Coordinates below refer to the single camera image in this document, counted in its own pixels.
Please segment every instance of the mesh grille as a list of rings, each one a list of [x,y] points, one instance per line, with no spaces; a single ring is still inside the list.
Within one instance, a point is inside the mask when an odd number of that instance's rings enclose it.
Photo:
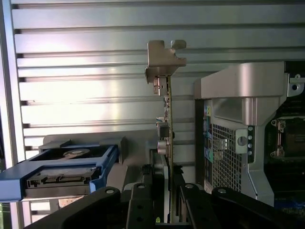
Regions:
[[[241,192],[242,156],[235,153],[235,131],[213,124],[213,187]]]

